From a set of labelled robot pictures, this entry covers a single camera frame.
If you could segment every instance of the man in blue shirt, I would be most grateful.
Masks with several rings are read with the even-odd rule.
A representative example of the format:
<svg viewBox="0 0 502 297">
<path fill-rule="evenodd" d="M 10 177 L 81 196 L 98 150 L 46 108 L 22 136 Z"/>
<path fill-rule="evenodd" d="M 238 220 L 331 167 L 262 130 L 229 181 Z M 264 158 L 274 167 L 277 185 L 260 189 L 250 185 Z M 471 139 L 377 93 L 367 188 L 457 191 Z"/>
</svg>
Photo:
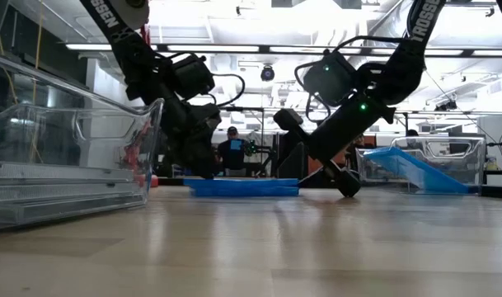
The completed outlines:
<svg viewBox="0 0 502 297">
<path fill-rule="evenodd" d="M 236 127 L 230 127 L 227 130 L 227 141 L 218 146 L 218 154 L 222 159 L 223 170 L 226 176 L 244 177 L 245 168 L 243 160 L 245 159 L 245 147 L 247 142 L 239 138 Z"/>
</svg>

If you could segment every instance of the blue plastic sheet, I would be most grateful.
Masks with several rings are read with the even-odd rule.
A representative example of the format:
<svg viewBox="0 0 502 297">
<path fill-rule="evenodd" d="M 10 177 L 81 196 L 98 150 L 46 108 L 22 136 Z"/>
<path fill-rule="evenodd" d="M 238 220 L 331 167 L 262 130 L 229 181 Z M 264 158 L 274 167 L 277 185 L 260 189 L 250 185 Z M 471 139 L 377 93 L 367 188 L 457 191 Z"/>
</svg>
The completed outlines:
<svg viewBox="0 0 502 297">
<path fill-rule="evenodd" d="M 192 194 L 196 197 L 285 197 L 298 196 L 298 191 L 299 189 L 293 186 L 252 187 L 241 191 L 230 188 L 198 187 L 192 189 Z"/>
<path fill-rule="evenodd" d="M 398 148 L 377 148 L 364 153 L 364 157 L 383 166 L 394 174 L 406 177 L 422 190 L 467 194 L 469 186 L 444 174 Z"/>
<path fill-rule="evenodd" d="M 264 197 L 298 196 L 298 179 L 185 179 L 185 186 L 192 188 L 198 197 Z"/>
</svg>

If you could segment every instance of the security camera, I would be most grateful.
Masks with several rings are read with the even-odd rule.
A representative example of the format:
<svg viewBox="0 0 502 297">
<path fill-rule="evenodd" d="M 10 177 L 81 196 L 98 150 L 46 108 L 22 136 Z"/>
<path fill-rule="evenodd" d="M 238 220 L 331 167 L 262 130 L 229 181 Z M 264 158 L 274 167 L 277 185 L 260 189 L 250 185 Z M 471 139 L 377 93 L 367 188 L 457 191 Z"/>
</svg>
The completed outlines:
<svg viewBox="0 0 502 297">
<path fill-rule="evenodd" d="M 454 111 L 457 109 L 457 104 L 455 100 L 450 100 L 443 104 L 439 104 L 435 107 L 434 111 Z"/>
<path fill-rule="evenodd" d="M 266 65 L 264 66 L 263 70 L 261 70 L 261 80 L 264 82 L 270 82 L 274 79 L 274 70 L 273 66 L 271 65 Z"/>
</svg>

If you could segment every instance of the ceiling light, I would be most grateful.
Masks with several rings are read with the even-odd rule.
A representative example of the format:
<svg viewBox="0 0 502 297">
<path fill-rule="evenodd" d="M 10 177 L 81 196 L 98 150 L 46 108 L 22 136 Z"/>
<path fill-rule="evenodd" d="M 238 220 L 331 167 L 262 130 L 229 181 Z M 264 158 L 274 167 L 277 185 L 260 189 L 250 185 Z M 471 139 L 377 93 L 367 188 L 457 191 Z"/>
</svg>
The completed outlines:
<svg viewBox="0 0 502 297">
<path fill-rule="evenodd" d="M 368 54 L 393 54 L 396 49 L 372 49 L 372 51 Z"/>
<path fill-rule="evenodd" d="M 168 50 L 176 52 L 251 52 L 257 53 L 258 46 L 253 45 L 168 45 Z"/>
<path fill-rule="evenodd" d="M 322 54 L 324 50 L 332 51 L 334 47 L 326 47 L 326 46 L 271 46 L 271 53 L 315 53 Z M 342 54 L 358 54 L 360 53 L 360 49 L 355 48 L 342 48 L 340 49 Z"/>
<path fill-rule="evenodd" d="M 497 50 L 475 50 L 472 55 L 484 55 L 484 56 L 502 56 L 502 49 Z"/>
<path fill-rule="evenodd" d="M 371 57 L 371 56 L 368 56 L 368 61 L 370 62 L 383 62 L 383 63 L 386 63 L 388 62 L 388 57 Z"/>
<path fill-rule="evenodd" d="M 70 50 L 81 51 L 111 51 L 111 45 L 98 45 L 98 44 L 66 44 Z M 157 50 L 157 45 L 150 45 L 152 50 Z"/>
<path fill-rule="evenodd" d="M 427 49 L 425 55 L 444 56 L 444 55 L 460 55 L 463 51 L 460 49 Z"/>
<path fill-rule="evenodd" d="M 237 61 L 238 67 L 256 67 L 260 68 L 263 66 L 262 62 L 259 61 Z"/>
<path fill-rule="evenodd" d="M 316 53 L 322 54 L 324 50 L 333 50 L 324 46 L 271 46 L 272 53 Z"/>
</svg>

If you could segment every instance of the person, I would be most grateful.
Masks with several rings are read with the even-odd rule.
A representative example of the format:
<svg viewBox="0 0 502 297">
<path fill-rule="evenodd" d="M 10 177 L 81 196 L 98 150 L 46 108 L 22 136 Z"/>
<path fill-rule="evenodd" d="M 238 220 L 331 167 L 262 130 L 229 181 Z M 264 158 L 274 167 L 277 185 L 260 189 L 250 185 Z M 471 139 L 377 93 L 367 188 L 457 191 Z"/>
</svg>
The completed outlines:
<svg viewBox="0 0 502 297">
<path fill-rule="evenodd" d="M 412 139 L 407 139 L 406 140 L 406 149 L 420 149 L 423 150 L 423 144 L 420 141 L 417 141 L 416 139 L 413 139 L 414 137 L 419 137 L 419 133 L 417 133 L 416 130 L 410 129 L 406 131 L 406 137 L 407 138 L 412 138 Z"/>
<path fill-rule="evenodd" d="M 247 142 L 240 139 L 236 127 L 227 130 L 227 140 L 219 144 L 218 156 L 222 159 L 224 175 L 227 177 L 244 177 L 245 147 Z"/>
<path fill-rule="evenodd" d="M 364 142 L 364 135 L 357 137 L 352 144 L 346 149 L 346 159 L 350 163 L 350 169 L 358 171 L 357 149 L 375 149 L 373 145 Z"/>
</svg>

